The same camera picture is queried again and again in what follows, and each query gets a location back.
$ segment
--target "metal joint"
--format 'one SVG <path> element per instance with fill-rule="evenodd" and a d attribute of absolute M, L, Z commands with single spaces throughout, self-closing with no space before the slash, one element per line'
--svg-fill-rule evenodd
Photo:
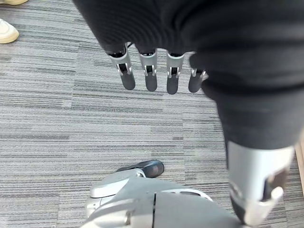
<path fill-rule="evenodd" d="M 185 54 L 180 56 L 172 56 L 167 52 L 167 74 L 168 78 L 175 75 L 178 78 L 181 74 L 182 64 L 184 62 Z"/>
<path fill-rule="evenodd" d="M 156 76 L 156 68 L 157 68 L 157 49 L 152 55 L 139 55 L 143 72 L 145 76 L 148 76 L 150 72 L 152 72 L 152 76 Z"/>
<path fill-rule="evenodd" d="M 132 73 L 131 59 L 127 46 L 125 46 L 125 50 L 126 50 L 125 54 L 121 57 L 113 57 L 109 55 L 111 61 L 116 66 L 116 69 L 121 76 L 124 75 L 125 73 L 129 75 Z"/>

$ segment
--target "black sleeve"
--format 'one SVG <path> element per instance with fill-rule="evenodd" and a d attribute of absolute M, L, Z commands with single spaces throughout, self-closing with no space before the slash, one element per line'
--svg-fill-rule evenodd
<path fill-rule="evenodd" d="M 226 141 L 294 144 L 304 123 L 304 1 L 74 0 L 101 46 L 195 51 Z"/>

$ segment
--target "beige shoe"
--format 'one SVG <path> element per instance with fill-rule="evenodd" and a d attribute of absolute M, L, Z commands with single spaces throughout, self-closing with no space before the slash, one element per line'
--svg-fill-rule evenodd
<path fill-rule="evenodd" d="M 28 0 L 0 0 L 0 4 L 20 5 Z"/>
<path fill-rule="evenodd" d="M 0 44 L 6 44 L 15 41 L 19 36 L 17 29 L 0 19 Z"/>

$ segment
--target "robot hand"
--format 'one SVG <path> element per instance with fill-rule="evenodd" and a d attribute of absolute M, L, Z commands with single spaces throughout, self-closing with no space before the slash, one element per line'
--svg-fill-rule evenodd
<path fill-rule="evenodd" d="M 168 50 L 167 91 L 178 90 L 193 51 L 191 91 L 218 108 L 230 194 L 240 220 L 256 225 L 284 191 L 304 123 L 304 2 L 281 0 L 74 0 L 123 85 L 135 81 L 126 44 L 136 45 L 147 89 L 157 88 L 157 48 Z M 202 81 L 205 70 L 208 78 Z"/>

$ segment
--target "striped carpet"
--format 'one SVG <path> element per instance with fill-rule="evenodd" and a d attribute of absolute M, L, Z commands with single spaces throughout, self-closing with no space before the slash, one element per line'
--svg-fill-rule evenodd
<path fill-rule="evenodd" d="M 69 0 L 0 6 L 20 32 L 0 45 L 0 227 L 77 228 L 92 183 L 121 166 L 159 159 L 162 179 L 203 190 L 232 211 L 215 104 L 188 92 L 188 57 L 176 95 L 145 89 L 135 48 L 136 88 L 126 91 L 110 59 Z M 284 200 L 265 228 L 302 228 L 296 160 Z"/>

